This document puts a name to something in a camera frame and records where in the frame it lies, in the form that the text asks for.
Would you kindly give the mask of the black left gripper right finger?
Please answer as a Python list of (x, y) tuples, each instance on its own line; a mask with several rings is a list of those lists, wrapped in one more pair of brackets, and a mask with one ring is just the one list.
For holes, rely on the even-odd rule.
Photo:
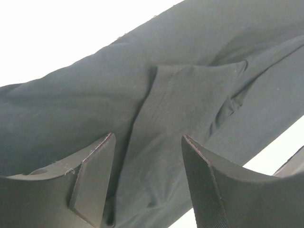
[(235, 164), (187, 135), (181, 148), (197, 227), (303, 227), (303, 149), (269, 176)]

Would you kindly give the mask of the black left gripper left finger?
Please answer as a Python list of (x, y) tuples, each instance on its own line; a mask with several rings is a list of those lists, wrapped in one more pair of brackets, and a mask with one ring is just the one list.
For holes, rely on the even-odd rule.
[(101, 227), (115, 141), (109, 133), (28, 175), (1, 177), (1, 227)]

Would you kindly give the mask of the black t shirt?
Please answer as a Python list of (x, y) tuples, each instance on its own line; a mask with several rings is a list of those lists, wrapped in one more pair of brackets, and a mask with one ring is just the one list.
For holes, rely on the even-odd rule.
[(185, 0), (43, 78), (0, 89), (0, 173), (114, 133), (103, 223), (166, 228), (192, 203), (184, 134), (245, 164), (304, 114), (301, 0)]

